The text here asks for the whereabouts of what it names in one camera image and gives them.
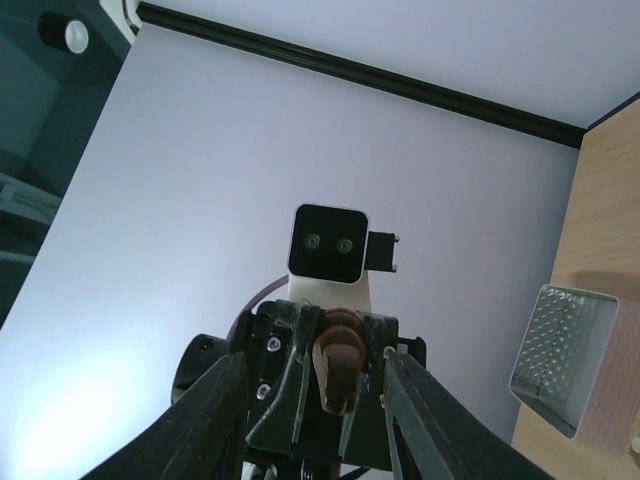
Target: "bolt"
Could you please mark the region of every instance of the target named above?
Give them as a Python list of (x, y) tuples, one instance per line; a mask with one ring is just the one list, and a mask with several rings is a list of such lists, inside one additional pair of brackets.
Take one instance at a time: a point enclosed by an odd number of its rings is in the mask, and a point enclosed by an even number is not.
[(211, 339), (207, 339), (204, 342), (202, 342), (202, 345), (200, 345), (200, 351), (206, 352), (211, 347), (213, 347), (213, 341)]
[(278, 337), (271, 337), (267, 342), (267, 350), (271, 353), (275, 353), (282, 347), (282, 342)]
[(393, 348), (391, 345), (389, 345), (387, 347), (384, 347), (384, 350), (382, 351), (382, 356), (385, 358), (385, 360), (388, 360), (393, 353), (396, 353), (396, 349)]
[(256, 392), (256, 398), (261, 401), (264, 400), (269, 394), (269, 391), (271, 391), (271, 387), (268, 384), (263, 383), (258, 387), (258, 391)]

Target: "black camera face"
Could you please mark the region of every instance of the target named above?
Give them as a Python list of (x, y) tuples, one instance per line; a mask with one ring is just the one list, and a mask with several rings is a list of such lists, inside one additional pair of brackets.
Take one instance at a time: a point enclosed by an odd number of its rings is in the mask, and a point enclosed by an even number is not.
[(363, 212), (302, 205), (293, 224), (289, 271), (296, 276), (356, 283), (364, 268), (369, 219)]

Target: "wooden panel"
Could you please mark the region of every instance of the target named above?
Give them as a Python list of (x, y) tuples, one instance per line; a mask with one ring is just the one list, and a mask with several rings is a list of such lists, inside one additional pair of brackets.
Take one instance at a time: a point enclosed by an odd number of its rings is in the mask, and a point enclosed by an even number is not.
[[(640, 100), (585, 135), (551, 283), (640, 302)], [(640, 412), (629, 441), (639, 433)], [(513, 446), (560, 480), (640, 479), (629, 446), (576, 444), (524, 406)]]

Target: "perforated metal sheet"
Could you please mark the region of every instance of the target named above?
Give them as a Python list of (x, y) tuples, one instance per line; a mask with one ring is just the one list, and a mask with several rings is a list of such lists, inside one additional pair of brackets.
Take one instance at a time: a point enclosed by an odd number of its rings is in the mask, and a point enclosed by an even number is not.
[(574, 437), (615, 321), (613, 297), (546, 286), (516, 362), (514, 394)]

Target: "white backdrop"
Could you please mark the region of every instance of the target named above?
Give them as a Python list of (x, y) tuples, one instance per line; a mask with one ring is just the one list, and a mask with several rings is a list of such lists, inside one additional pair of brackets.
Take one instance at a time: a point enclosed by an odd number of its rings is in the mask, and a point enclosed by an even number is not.
[(152, 0), (587, 127), (639, 90), (637, 0)]
[(432, 372), (509, 440), (509, 374), (576, 157), (145, 26), (0, 332), (0, 478), (77, 478), (151, 423), (191, 338), (224, 336), (284, 273), (303, 202), (400, 235), (374, 310), (423, 336)]

